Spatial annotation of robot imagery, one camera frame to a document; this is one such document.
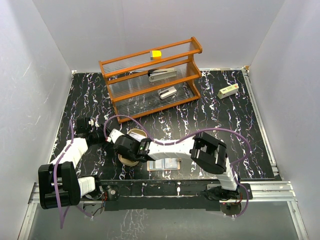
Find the pink leather card holder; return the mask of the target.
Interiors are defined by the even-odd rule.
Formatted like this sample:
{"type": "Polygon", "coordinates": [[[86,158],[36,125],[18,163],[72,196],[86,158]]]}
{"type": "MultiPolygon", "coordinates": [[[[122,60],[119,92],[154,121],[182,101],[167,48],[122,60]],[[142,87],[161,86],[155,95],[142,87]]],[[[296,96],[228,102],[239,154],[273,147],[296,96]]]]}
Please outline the pink leather card holder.
{"type": "Polygon", "coordinates": [[[148,162],[147,162],[147,170],[148,170],[148,171],[173,171],[173,170],[179,170],[179,169],[180,169],[180,163],[179,163],[179,169],[165,169],[165,168],[164,168],[164,159],[165,159],[165,158],[159,159],[159,160],[162,160],[162,161],[163,161],[163,169],[150,170],[150,168],[149,168],[149,163],[150,163],[150,161],[148,161],[148,162]]]}

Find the beige card box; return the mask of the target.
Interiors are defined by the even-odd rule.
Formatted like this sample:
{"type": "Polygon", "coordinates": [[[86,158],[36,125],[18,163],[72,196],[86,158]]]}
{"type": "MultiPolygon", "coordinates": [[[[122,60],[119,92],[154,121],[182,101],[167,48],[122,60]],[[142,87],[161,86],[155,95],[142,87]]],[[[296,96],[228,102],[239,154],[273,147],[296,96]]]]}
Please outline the beige card box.
{"type": "MultiPolygon", "coordinates": [[[[138,142],[140,142],[142,139],[147,137],[147,134],[145,131],[137,128],[133,128],[129,130],[127,134],[133,137],[138,142]]],[[[118,159],[123,165],[129,166],[129,167],[134,167],[139,163],[138,161],[132,161],[132,160],[126,159],[121,154],[118,154],[118,159]]]]}

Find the silver patterned credit card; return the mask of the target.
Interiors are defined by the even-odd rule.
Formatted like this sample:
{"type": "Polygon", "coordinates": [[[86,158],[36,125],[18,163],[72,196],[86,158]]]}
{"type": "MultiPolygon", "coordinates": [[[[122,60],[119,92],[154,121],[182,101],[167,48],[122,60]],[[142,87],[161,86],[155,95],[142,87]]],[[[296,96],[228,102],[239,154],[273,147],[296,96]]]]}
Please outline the silver patterned credit card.
{"type": "Polygon", "coordinates": [[[180,169],[180,161],[178,159],[165,158],[164,159],[164,168],[166,170],[179,170],[180,169]]]}

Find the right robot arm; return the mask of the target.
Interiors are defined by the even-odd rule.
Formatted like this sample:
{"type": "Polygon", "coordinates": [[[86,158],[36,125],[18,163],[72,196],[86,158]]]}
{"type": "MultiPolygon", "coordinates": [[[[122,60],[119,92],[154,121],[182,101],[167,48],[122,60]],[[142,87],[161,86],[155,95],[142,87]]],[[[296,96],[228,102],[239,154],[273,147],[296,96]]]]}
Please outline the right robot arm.
{"type": "Polygon", "coordinates": [[[216,175],[226,197],[233,199],[241,192],[236,182],[238,178],[231,170],[226,144],[206,132],[198,132],[182,141],[158,143],[150,138],[137,140],[116,129],[111,131],[109,137],[113,149],[129,161],[192,160],[205,172],[216,175]]]}

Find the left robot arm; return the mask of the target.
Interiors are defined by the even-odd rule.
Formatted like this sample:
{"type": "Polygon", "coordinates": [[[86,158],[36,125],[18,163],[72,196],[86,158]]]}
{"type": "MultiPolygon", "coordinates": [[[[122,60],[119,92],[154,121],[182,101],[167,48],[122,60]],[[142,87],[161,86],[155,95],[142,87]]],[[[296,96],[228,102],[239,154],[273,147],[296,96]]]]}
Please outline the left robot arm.
{"type": "Polygon", "coordinates": [[[82,197],[93,200],[103,195],[97,175],[77,177],[76,167],[86,151],[105,142],[103,129],[95,119],[85,117],[70,122],[71,139],[49,164],[38,168],[39,201],[43,209],[76,206],[82,197]]]}

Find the white card stack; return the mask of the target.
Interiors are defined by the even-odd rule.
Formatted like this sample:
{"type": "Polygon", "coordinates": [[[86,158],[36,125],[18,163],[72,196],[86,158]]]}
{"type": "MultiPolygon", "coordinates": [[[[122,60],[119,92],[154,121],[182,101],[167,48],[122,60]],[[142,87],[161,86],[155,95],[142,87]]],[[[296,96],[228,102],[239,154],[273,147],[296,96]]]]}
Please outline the white card stack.
{"type": "Polygon", "coordinates": [[[142,139],[145,138],[144,135],[140,135],[140,134],[137,134],[137,133],[135,133],[135,132],[130,132],[130,133],[128,133],[128,135],[131,136],[132,138],[136,139],[136,140],[139,141],[139,142],[140,142],[142,139]]]}

